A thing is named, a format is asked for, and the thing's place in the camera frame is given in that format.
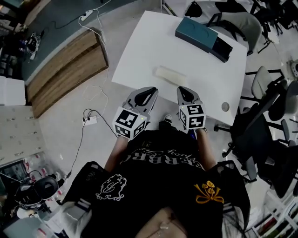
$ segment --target white table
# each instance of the white table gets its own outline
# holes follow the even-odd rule
[[[139,89],[154,86],[159,96],[177,103],[177,85],[154,76],[159,66],[187,76],[187,87],[196,91],[208,117],[232,125],[239,104],[246,65],[246,47],[218,33],[233,47],[223,63],[212,54],[175,37],[181,18],[146,11],[122,54],[112,81]],[[228,102],[230,109],[222,110]]]

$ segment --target power strip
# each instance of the power strip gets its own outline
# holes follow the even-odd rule
[[[90,120],[88,120],[87,118],[85,118],[85,120],[87,120],[87,121],[83,121],[82,120],[82,123],[85,126],[88,126],[88,125],[92,125],[92,124],[96,124],[97,123],[96,116],[90,117]]]
[[[93,10],[86,11],[85,14],[81,16],[81,21],[86,20],[92,13]]]

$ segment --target white sponge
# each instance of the white sponge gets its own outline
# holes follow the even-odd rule
[[[163,66],[159,66],[157,68],[155,76],[166,79],[172,84],[178,86],[186,86],[186,76],[184,74],[178,73]]]

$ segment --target person's arm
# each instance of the person's arm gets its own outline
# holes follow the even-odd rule
[[[217,163],[210,147],[207,132],[204,129],[198,129],[196,131],[196,136],[199,147],[200,163],[207,171],[214,167]]]
[[[114,148],[104,166],[104,169],[111,172],[119,163],[122,158],[123,152],[126,150],[129,139],[119,136]]]

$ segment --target gold embroidered logo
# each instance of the gold embroidered logo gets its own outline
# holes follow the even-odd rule
[[[211,183],[210,181],[207,181],[206,184],[202,184],[202,188],[205,190],[205,192],[203,192],[200,187],[198,186],[198,184],[194,185],[201,193],[203,196],[201,195],[197,195],[196,196],[196,202],[203,204],[203,203],[207,203],[210,200],[214,200],[216,202],[220,202],[220,203],[224,203],[224,199],[223,197],[218,196],[219,190],[220,188],[216,188],[216,192],[213,190],[213,188],[215,188],[214,184]]]

